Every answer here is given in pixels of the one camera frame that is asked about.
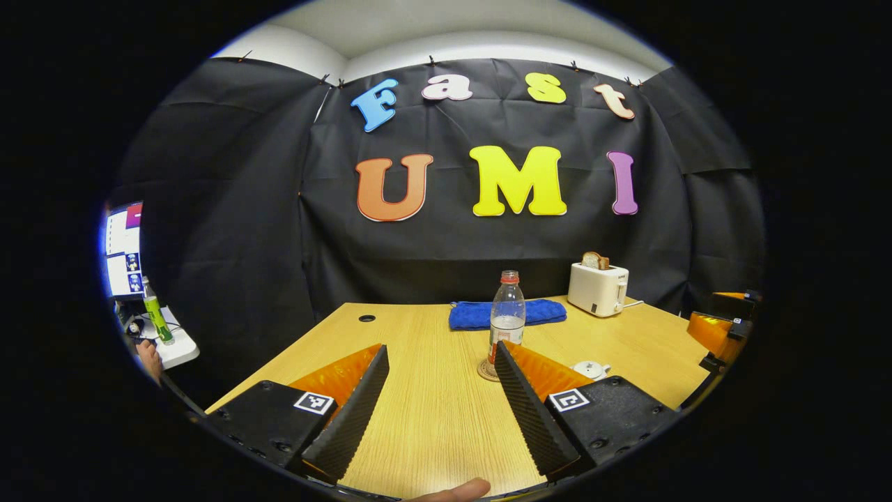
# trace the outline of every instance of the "red bottle cap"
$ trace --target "red bottle cap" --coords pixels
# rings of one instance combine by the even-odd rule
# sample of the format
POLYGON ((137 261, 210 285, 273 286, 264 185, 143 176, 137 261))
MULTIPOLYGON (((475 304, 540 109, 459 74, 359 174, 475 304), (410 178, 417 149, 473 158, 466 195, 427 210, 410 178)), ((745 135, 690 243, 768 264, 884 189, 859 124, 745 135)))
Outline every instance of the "red bottle cap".
POLYGON ((502 271, 501 281, 502 284, 517 284, 520 282, 520 274, 513 270, 502 271))

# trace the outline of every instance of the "white toaster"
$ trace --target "white toaster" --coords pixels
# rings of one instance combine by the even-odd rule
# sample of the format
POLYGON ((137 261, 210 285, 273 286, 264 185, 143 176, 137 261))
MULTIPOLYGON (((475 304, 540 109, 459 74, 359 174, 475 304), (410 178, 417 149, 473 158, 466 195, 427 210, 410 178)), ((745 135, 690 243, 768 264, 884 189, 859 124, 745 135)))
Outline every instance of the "white toaster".
POLYGON ((566 300, 598 317, 609 317, 623 311, 629 271, 609 265, 598 270, 573 264, 570 267, 570 289, 566 300))

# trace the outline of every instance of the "blue towel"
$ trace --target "blue towel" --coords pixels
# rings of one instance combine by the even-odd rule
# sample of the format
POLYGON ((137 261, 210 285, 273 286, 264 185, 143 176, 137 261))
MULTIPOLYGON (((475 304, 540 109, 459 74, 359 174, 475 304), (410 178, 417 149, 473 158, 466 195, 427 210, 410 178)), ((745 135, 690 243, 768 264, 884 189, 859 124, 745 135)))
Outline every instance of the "blue towel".
MULTIPOLYGON (((449 327, 457 331, 490 329, 492 302, 457 302, 449 312, 449 327)), ((566 319, 566 309, 558 302, 539 299, 526 302, 526 326, 561 322, 566 319)))

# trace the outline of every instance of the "monitor screen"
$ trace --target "monitor screen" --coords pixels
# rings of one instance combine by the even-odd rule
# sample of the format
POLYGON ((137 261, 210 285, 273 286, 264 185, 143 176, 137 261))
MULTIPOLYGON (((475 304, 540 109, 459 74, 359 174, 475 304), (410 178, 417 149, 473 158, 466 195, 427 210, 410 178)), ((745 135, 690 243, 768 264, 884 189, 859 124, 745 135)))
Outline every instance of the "monitor screen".
POLYGON ((139 253, 139 223, 143 203, 116 207, 105 221, 104 249, 108 291, 113 297, 143 295, 143 265, 139 253))

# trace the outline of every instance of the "blue letter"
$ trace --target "blue letter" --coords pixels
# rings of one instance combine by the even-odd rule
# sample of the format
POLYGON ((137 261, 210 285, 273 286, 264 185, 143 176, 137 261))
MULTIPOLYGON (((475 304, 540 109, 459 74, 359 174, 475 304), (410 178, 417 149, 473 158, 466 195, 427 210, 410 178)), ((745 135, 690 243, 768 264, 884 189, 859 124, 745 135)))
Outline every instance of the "blue letter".
POLYGON ((356 106, 362 112, 362 116, 366 118, 366 132, 375 130, 379 125, 389 121, 395 114, 395 110, 384 108, 384 105, 396 104, 396 95, 389 88, 395 88, 399 85, 395 79, 387 79, 373 88, 362 93, 350 103, 350 106, 356 106), (377 92, 381 92, 381 96, 375 96, 377 92))

